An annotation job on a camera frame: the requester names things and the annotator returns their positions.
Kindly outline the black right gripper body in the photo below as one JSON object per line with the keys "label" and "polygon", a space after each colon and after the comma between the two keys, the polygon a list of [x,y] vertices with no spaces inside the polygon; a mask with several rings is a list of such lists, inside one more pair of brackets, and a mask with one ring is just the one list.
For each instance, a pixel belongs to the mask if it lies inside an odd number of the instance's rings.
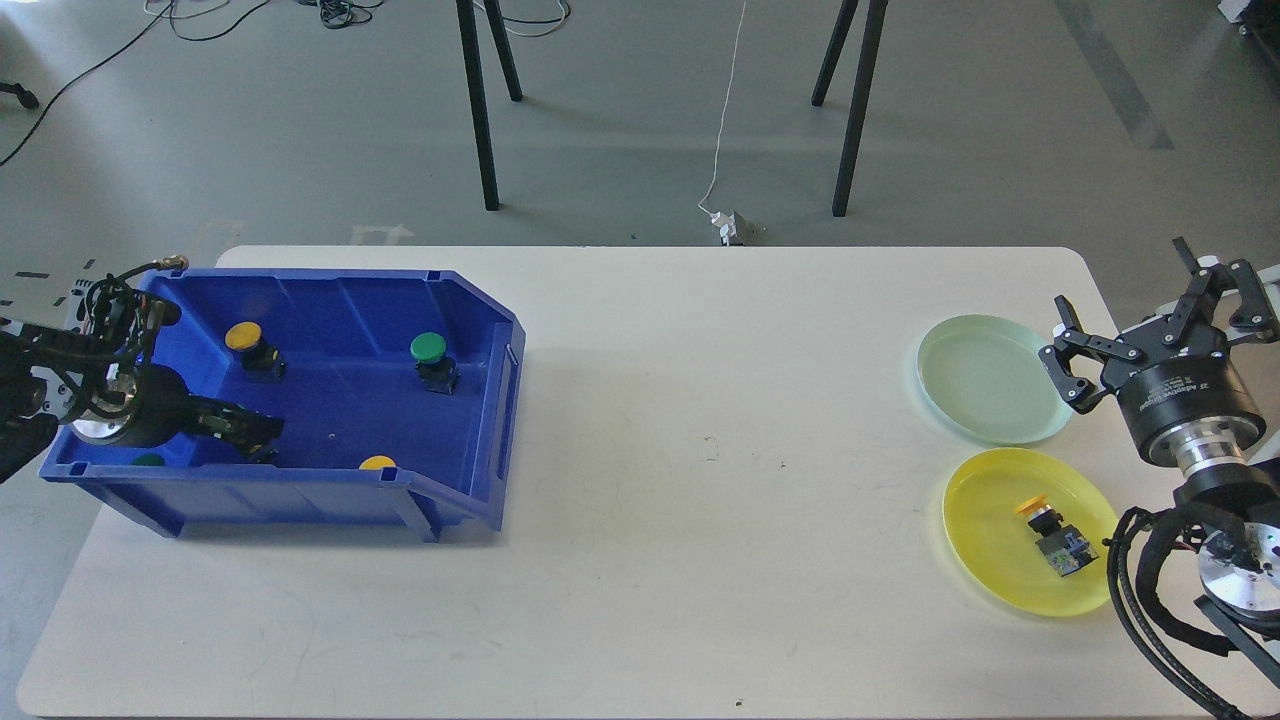
{"label": "black right gripper body", "polygon": [[1106,361],[1103,387],[1117,400],[1139,457],[1172,468],[1175,442],[1166,434],[1175,427],[1212,418],[1225,423],[1236,446],[1249,448],[1266,430],[1256,401],[1230,360],[1226,334],[1215,325],[1194,322],[1181,340],[1165,318],[1152,318],[1123,332],[1116,341],[1128,351]]}

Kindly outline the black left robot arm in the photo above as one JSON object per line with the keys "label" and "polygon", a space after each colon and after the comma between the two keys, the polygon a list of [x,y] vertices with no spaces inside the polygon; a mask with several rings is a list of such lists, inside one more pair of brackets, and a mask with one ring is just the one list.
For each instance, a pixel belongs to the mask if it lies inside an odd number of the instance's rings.
{"label": "black left robot arm", "polygon": [[174,255],[90,283],[68,328],[3,319],[4,479],[45,451],[61,427],[91,445],[154,448],[188,434],[225,442],[256,462],[273,456],[283,419],[193,395],[154,357],[160,332],[182,310],[132,281],[188,265]]}

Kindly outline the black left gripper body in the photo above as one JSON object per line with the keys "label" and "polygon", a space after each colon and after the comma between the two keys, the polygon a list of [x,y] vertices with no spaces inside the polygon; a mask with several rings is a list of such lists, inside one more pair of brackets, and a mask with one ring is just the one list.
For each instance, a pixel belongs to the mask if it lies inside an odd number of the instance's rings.
{"label": "black left gripper body", "polygon": [[151,448],[182,432],[200,430],[200,418],[214,413],[216,402],[191,393],[175,369],[150,364],[128,370],[113,366],[95,405],[72,423],[82,441]]}

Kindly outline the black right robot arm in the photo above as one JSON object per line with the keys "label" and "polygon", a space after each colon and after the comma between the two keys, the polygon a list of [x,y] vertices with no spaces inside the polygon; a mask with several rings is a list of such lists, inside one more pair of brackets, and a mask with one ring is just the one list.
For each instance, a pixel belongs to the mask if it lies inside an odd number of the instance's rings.
{"label": "black right robot arm", "polygon": [[1267,424],[1230,356],[1277,341],[1277,268],[1172,245],[1190,275],[1176,301],[1107,338],[1056,297],[1039,360],[1074,413],[1115,397],[1140,460],[1181,473],[1170,509],[1128,509],[1105,539],[1106,584],[1143,657],[1212,717],[1240,719],[1169,641],[1242,653],[1277,682],[1277,460],[1245,457]]}

